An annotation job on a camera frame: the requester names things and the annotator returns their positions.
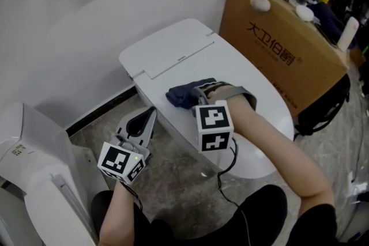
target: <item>black bag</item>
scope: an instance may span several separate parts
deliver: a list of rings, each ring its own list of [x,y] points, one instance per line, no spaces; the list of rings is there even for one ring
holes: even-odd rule
[[[349,101],[350,87],[350,79],[346,74],[320,99],[302,111],[299,115],[299,124],[295,126],[299,134],[312,135],[327,127],[344,102]]]

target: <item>smart toilet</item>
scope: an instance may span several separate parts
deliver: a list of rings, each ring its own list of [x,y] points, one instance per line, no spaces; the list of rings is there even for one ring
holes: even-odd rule
[[[0,176],[25,192],[29,215],[23,210],[5,219],[0,208],[0,234],[12,241],[6,246],[40,245],[37,234],[47,246],[98,244],[90,203],[108,187],[92,151],[73,146],[65,130],[26,104],[14,103],[0,114]],[[14,230],[15,218],[24,220],[19,224],[27,231]],[[15,234],[28,243],[16,244]]]
[[[191,110],[176,108],[165,93],[174,86],[215,78],[243,86],[257,98],[256,112],[289,139],[294,129],[291,114],[278,91],[233,46],[204,24],[186,19],[164,28],[125,49],[119,57],[146,105],[157,109],[158,120],[188,152],[216,169],[226,169],[234,155],[227,149],[197,154],[197,125]],[[276,169],[252,143],[235,134],[239,155],[231,174],[256,179]]]

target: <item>tiled floor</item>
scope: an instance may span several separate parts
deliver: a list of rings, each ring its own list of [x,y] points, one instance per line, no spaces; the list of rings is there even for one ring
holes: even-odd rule
[[[354,208],[351,199],[346,197],[347,174],[354,170],[363,130],[367,130],[369,125],[365,113],[367,104],[360,95],[357,70],[350,69],[349,75],[352,84],[350,102],[344,104],[327,128],[311,137],[297,139],[300,147],[320,164],[329,177],[336,199],[338,234],[345,228]],[[141,99],[134,96],[86,126],[71,140],[75,145],[91,148],[98,158],[103,142],[110,140],[121,117],[143,106]],[[364,133],[357,182],[368,177],[368,147],[369,133]],[[215,171],[187,154],[159,124],[150,149],[153,156],[134,183],[149,219],[168,221],[178,238],[203,236],[230,219],[235,207],[218,192]],[[288,198],[288,216],[275,245],[285,245],[296,221],[299,200],[278,172],[258,180],[238,179],[231,175],[225,175],[223,179],[225,193],[238,203],[266,184],[283,188]],[[113,188],[114,181],[108,179],[107,182]]]

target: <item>baseboard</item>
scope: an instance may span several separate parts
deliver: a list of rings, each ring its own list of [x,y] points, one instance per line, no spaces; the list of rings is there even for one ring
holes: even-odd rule
[[[103,116],[105,113],[109,112],[117,105],[122,104],[124,101],[130,99],[135,94],[137,94],[136,88],[133,86],[130,89],[124,91],[123,93],[117,95],[113,99],[110,99],[108,102],[102,104],[91,113],[87,114],[74,124],[72,124],[69,128],[67,128],[66,132],[71,137],[73,134],[79,132],[82,128],[95,121],[97,118]]]

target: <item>gray strap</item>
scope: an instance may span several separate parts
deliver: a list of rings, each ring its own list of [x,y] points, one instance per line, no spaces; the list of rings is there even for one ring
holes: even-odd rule
[[[251,107],[254,110],[256,109],[256,104],[257,104],[256,97],[254,97],[250,92],[245,90],[245,88],[243,88],[242,86],[235,86],[227,90],[224,90],[214,95],[211,99],[208,99],[208,102],[210,105],[213,105],[215,104],[216,101],[226,100],[226,99],[229,99],[230,97],[237,96],[239,94],[243,94],[245,98],[247,99],[247,101],[249,102],[249,104],[251,105]]]

